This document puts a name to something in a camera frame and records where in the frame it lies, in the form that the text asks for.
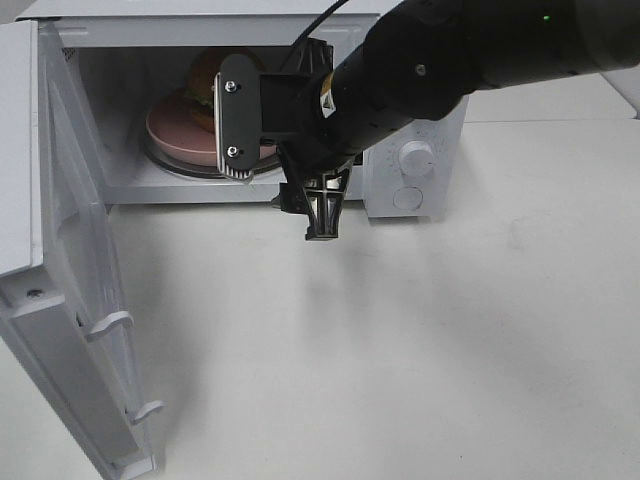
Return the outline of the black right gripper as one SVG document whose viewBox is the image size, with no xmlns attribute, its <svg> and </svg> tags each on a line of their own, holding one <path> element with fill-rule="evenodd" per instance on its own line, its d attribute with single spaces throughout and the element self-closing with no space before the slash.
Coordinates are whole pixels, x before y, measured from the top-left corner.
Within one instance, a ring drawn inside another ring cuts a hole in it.
<svg viewBox="0 0 640 480">
<path fill-rule="evenodd" d="M 302 95 L 303 131 L 276 150 L 285 175 L 276 206 L 307 217 L 306 241 L 338 238 L 352 158 L 411 122 L 414 61 L 351 54 L 333 62 L 331 44 L 308 38 L 283 63 L 283 72 L 312 76 Z"/>
</svg>

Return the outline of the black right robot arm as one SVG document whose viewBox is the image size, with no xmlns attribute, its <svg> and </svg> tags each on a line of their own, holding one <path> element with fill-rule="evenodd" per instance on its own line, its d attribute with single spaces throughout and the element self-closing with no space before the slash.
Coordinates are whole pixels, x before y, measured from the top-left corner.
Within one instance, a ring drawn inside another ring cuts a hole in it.
<svg viewBox="0 0 640 480">
<path fill-rule="evenodd" d="M 353 158 L 412 121 L 478 90 L 638 62 L 635 1 L 404 1 L 301 92 L 301 130 L 278 147 L 279 207 L 307 216 L 308 239 L 333 239 Z"/>
</svg>

